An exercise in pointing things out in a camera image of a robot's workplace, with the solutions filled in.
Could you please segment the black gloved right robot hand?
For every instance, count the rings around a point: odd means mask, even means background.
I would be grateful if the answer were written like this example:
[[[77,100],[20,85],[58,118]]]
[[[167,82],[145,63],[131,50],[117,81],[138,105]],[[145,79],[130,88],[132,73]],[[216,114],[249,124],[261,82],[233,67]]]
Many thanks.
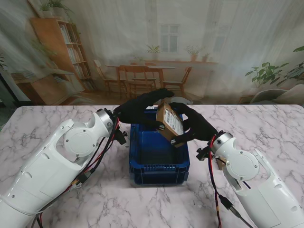
[[[188,119],[184,120],[183,129],[186,131],[182,135],[175,136],[171,139],[171,145],[186,143],[194,139],[200,141],[210,141],[218,131],[197,111],[183,103],[169,103],[170,107],[178,114],[185,114]]]

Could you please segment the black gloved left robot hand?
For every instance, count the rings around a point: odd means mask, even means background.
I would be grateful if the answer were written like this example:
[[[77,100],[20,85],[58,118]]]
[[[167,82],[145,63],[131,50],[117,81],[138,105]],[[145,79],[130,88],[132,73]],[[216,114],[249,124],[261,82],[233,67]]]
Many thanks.
[[[143,124],[163,131],[165,130],[165,125],[160,121],[149,119],[144,112],[148,106],[153,106],[157,101],[173,96],[174,93],[166,88],[153,90],[130,99],[115,108],[113,113],[122,123]]]

